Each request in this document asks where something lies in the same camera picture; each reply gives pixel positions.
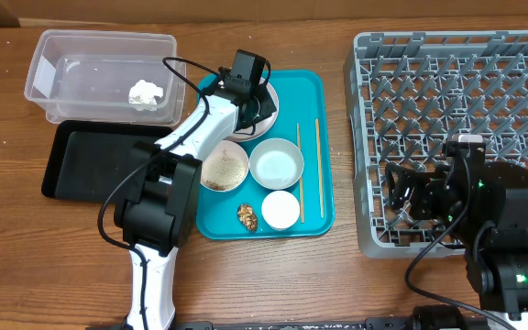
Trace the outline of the small white cup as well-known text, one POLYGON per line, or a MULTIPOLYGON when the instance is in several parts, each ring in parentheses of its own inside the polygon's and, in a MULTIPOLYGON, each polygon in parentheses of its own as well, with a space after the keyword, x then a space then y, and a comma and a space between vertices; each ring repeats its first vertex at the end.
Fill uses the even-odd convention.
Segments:
POLYGON ((300 204, 290 192, 274 191, 264 198, 261 205, 261 213, 271 228, 283 231, 299 220, 300 204))

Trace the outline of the pink bowl with rice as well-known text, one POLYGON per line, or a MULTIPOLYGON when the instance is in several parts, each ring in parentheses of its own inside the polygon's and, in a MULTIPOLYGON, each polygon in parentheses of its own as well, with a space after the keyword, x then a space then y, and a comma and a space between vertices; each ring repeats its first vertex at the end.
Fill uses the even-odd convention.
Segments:
POLYGON ((237 188, 248 175, 248 154, 236 142, 220 142, 203 162, 201 185, 215 192, 237 188))

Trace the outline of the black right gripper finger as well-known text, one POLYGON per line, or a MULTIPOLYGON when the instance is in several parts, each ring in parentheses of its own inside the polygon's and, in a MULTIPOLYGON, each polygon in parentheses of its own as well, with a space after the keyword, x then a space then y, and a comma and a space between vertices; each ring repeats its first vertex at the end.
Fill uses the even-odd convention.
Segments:
POLYGON ((413 183, 410 181, 397 181, 389 184, 387 206, 391 210, 399 210, 411 199, 413 183))
POLYGON ((385 176, 387 183, 407 182, 413 177, 413 170, 394 163, 387 163, 385 176))

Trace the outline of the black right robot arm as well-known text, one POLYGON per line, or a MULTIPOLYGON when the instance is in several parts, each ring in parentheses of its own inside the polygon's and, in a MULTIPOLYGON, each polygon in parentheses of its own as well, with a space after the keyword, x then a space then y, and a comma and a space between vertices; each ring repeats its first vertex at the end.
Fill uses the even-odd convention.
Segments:
POLYGON ((468 157, 434 172, 385 168, 389 204, 409 204, 419 220, 437 218, 465 249, 473 306, 411 284, 425 297, 483 316, 490 329, 528 329, 528 170, 468 157))

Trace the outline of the grey-green bowl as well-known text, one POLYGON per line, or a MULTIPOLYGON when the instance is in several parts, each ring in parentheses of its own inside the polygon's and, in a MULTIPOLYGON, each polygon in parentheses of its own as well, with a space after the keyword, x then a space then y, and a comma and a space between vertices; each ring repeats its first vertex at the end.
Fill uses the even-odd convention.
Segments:
POLYGON ((284 190, 299 180, 299 150, 284 138, 269 138, 251 151, 248 166, 252 177, 269 190, 284 190))

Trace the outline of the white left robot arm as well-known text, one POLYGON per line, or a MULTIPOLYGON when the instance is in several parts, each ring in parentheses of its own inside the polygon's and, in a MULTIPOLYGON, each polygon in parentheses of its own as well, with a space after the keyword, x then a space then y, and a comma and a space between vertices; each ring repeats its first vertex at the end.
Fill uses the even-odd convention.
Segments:
POLYGON ((131 172, 110 193, 122 246, 132 260, 132 304, 124 329, 169 329, 179 249, 193 228, 202 165, 215 147, 238 130, 254 131, 276 112, 268 90, 271 67, 255 53, 238 50, 230 68, 196 92, 195 110, 156 142, 137 143, 131 172))

